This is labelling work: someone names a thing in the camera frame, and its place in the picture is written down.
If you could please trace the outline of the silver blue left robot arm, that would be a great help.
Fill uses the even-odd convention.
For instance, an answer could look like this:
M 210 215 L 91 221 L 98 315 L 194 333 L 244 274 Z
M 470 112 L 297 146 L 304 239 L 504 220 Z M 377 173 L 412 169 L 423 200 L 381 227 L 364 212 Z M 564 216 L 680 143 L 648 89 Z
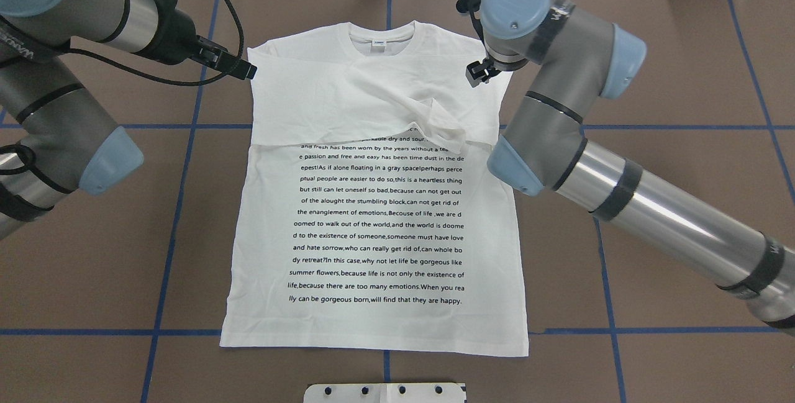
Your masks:
M 33 222 L 76 189 L 102 194 L 142 152 L 65 64 L 74 37 L 176 65 L 193 60 L 238 79 L 256 68 L 196 34 L 178 0 L 1 0 L 2 107 L 27 131 L 2 147 L 1 234 Z

